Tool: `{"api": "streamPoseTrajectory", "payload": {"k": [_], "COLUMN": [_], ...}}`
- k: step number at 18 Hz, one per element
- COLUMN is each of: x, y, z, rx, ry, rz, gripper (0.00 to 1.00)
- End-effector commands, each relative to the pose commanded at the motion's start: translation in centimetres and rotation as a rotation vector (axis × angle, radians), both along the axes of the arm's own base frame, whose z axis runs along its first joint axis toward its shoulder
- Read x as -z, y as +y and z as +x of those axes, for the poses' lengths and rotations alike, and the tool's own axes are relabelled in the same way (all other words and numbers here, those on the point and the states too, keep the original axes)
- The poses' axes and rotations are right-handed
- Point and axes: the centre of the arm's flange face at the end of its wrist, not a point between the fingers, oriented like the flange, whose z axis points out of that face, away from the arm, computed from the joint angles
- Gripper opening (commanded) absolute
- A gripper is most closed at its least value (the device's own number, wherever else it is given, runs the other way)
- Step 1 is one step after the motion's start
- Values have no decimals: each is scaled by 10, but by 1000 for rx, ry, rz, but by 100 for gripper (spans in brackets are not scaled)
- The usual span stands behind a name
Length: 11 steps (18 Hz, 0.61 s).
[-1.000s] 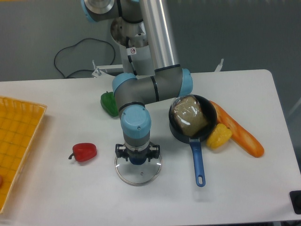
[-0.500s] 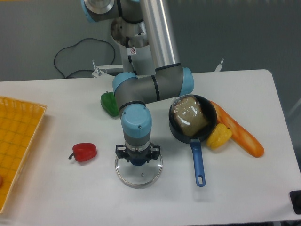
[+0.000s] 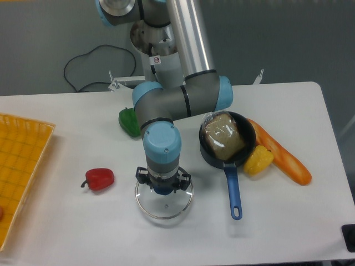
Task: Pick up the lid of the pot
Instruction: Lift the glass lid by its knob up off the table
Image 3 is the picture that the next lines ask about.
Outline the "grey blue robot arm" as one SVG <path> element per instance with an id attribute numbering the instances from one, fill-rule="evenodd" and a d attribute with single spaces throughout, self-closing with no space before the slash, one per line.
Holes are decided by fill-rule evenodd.
<path id="1" fill-rule="evenodd" d="M 186 190 L 179 166 L 181 137 L 174 121 L 232 104 L 230 81 L 212 59 L 200 1 L 96 1 L 104 23 L 132 23 L 130 39 L 141 54 L 145 81 L 132 93 L 147 168 L 139 183 L 160 195 Z"/>

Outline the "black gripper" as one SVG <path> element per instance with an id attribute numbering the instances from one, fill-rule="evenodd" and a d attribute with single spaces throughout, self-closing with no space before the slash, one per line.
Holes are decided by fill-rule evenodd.
<path id="1" fill-rule="evenodd" d="M 173 189 L 186 191 L 191 184 L 191 175 L 187 172 L 173 171 L 169 173 L 150 172 L 147 168 L 137 167 L 135 177 L 139 184 L 149 188 Z"/>

